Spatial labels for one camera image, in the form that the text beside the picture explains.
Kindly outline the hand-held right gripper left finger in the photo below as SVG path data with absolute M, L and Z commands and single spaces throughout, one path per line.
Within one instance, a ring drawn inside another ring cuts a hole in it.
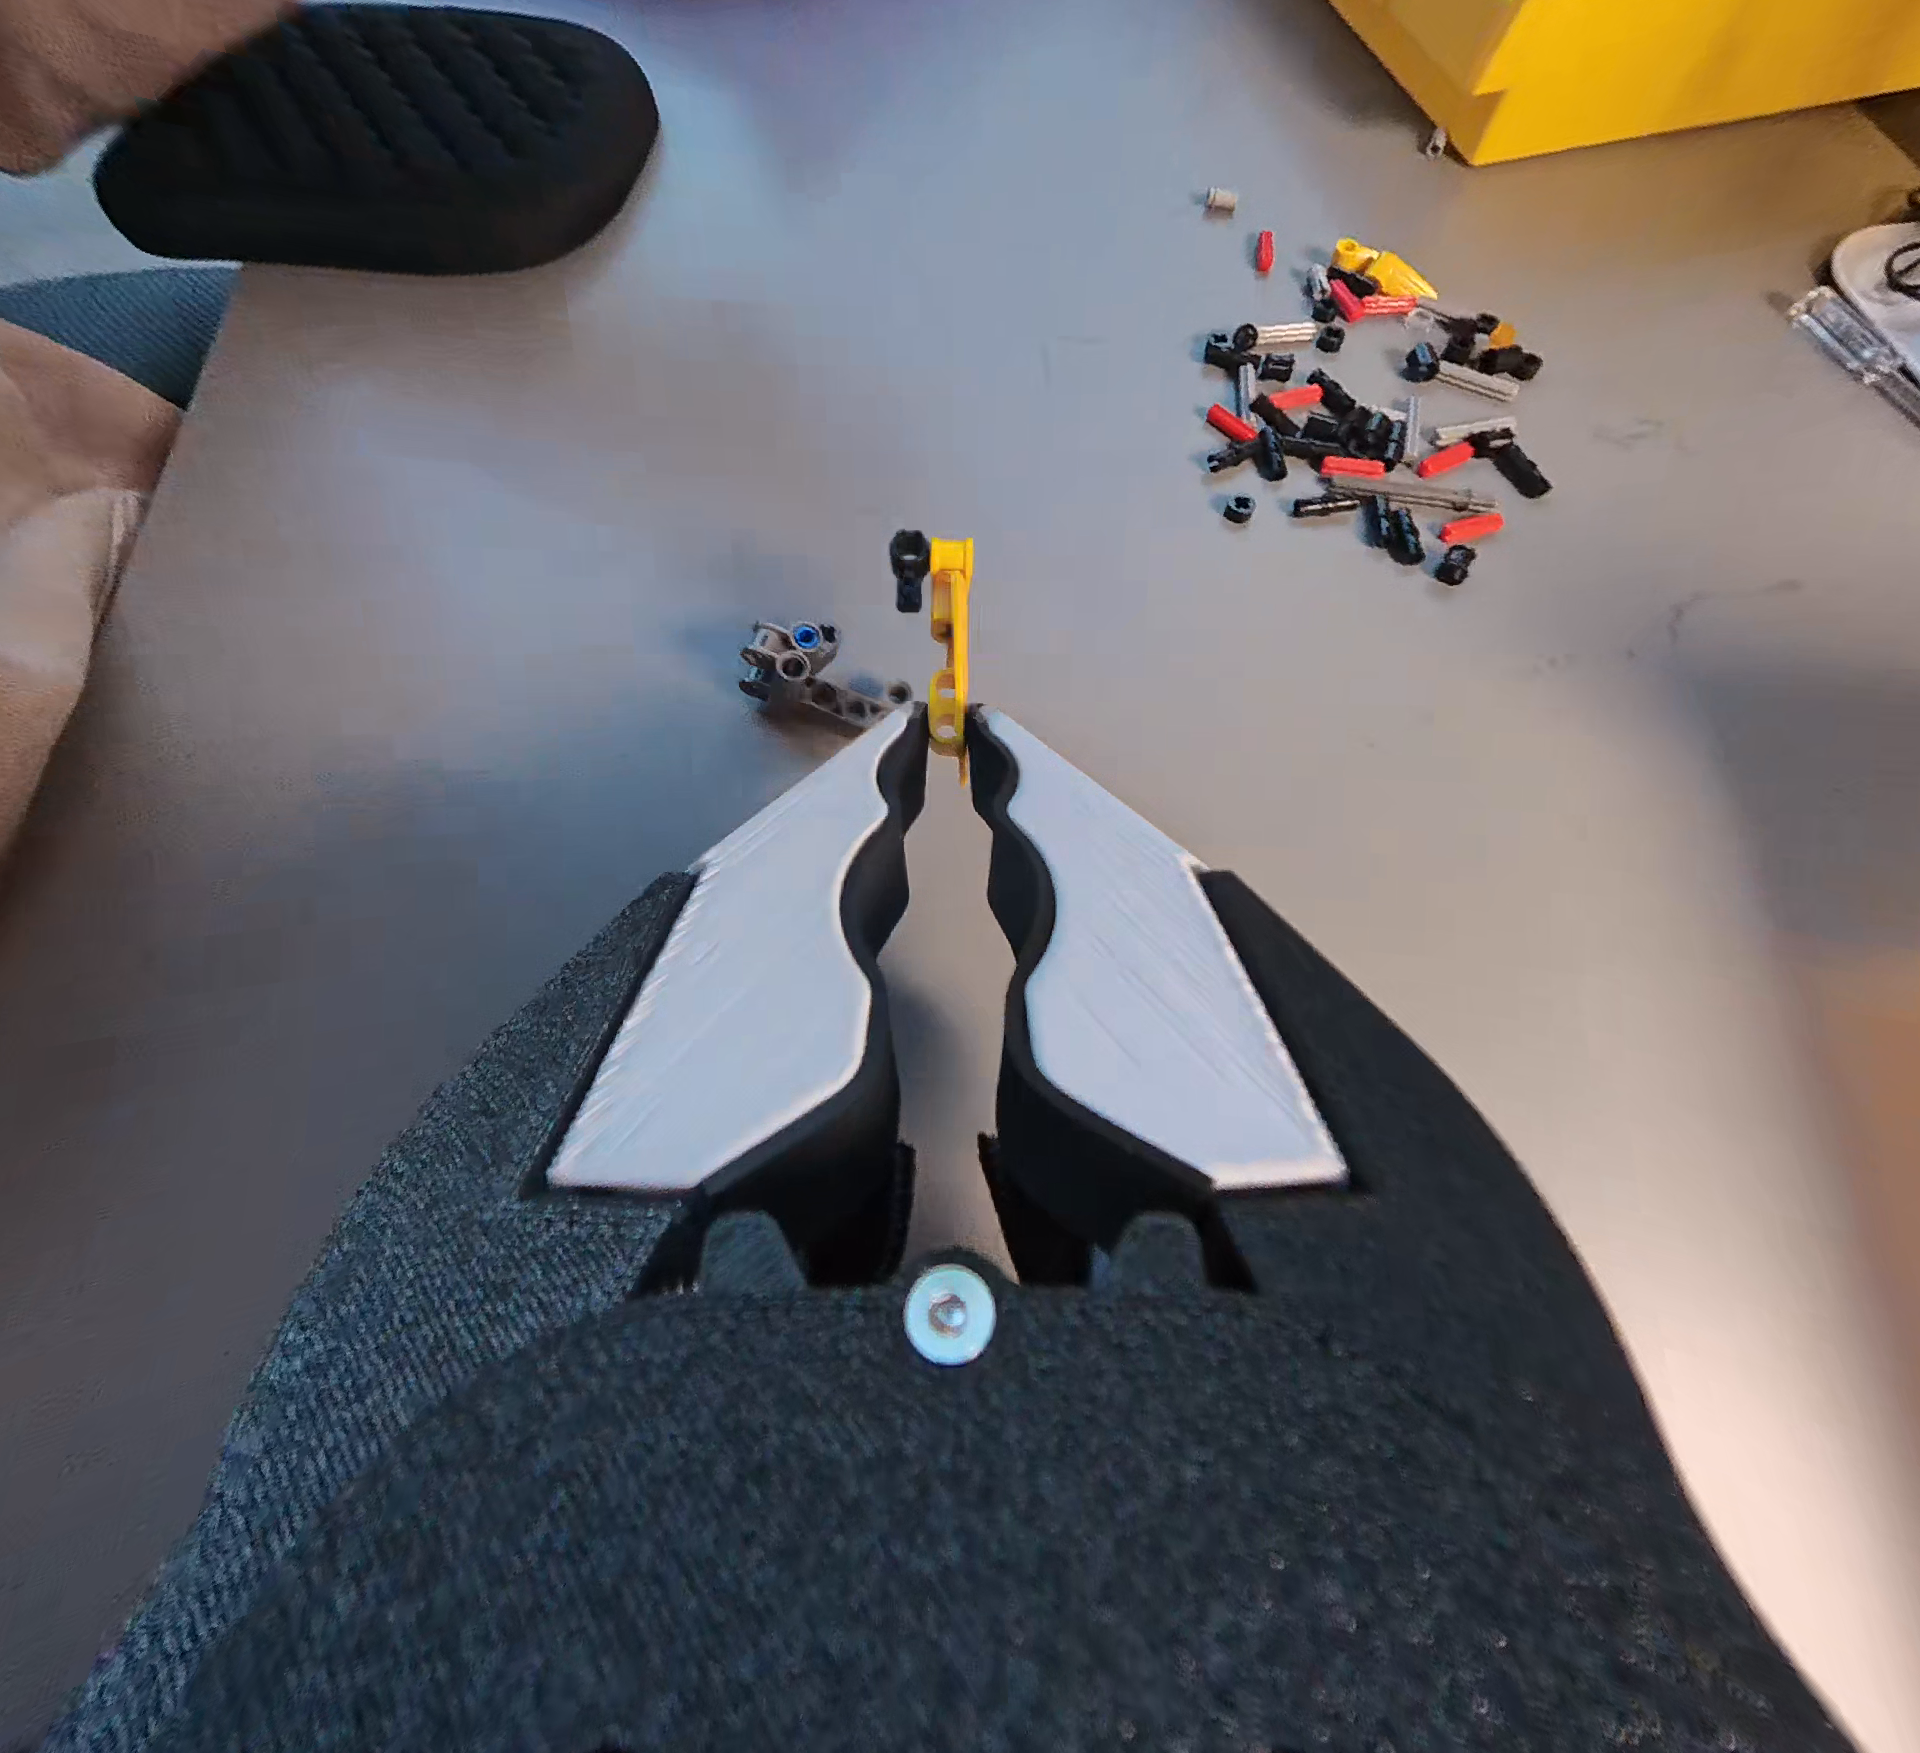
M 879 957 L 908 905 L 926 710 L 905 707 L 732 830 L 546 1157 L 546 1187 L 765 1213 L 818 1285 L 886 1282 L 914 1157 Z

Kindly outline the grey toy brick assembly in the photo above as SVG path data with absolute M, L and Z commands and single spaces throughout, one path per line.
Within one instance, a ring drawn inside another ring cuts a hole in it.
M 774 716 L 812 716 L 864 733 L 916 701 L 905 679 L 841 678 L 840 627 L 829 619 L 756 619 L 739 649 L 737 688 Z

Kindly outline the yellow toy brick beam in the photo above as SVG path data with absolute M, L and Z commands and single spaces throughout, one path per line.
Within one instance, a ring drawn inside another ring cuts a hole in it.
M 945 649 L 928 692 L 931 746 L 955 759 L 967 777 L 973 540 L 935 538 L 931 544 L 931 631 Z

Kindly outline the blue-grey chair seat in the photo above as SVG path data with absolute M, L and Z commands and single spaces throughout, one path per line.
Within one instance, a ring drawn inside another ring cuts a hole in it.
M 239 277 L 239 266 L 189 264 L 18 280 L 2 287 L 2 318 L 110 366 L 183 412 Z

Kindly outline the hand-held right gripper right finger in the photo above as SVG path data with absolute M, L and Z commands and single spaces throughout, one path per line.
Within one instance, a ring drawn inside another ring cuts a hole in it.
M 1024 1285 L 1087 1285 L 1143 1217 L 1250 1285 L 1234 1207 L 1347 1194 L 1261 986 L 1275 915 L 1002 710 L 969 719 L 987 901 L 1014 969 L 981 1168 Z

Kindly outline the grey desk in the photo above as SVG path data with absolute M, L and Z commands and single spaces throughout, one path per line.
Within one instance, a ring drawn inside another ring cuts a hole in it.
M 555 269 L 235 295 L 4 872 L 4 1748 L 379 1149 L 821 754 L 745 630 L 926 679 L 919 527 L 979 692 L 1476 1102 L 1754 1606 L 1917 1749 L 1917 430 L 1786 321 L 1917 188 L 1879 122 L 1474 171 L 1321 0 L 407 3 L 608 30 L 659 147 Z M 1196 342 L 1337 236 L 1545 357 L 1553 494 L 1462 587 L 1214 506 Z

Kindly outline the pile of small toy bricks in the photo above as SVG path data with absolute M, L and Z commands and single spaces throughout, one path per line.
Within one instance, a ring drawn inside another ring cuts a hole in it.
M 1337 236 L 1298 270 L 1301 312 L 1212 326 L 1201 466 L 1232 527 L 1276 488 L 1298 523 L 1351 523 L 1399 569 L 1462 587 L 1511 503 L 1553 481 L 1519 426 L 1545 357 L 1493 308 L 1450 304 L 1402 253 Z

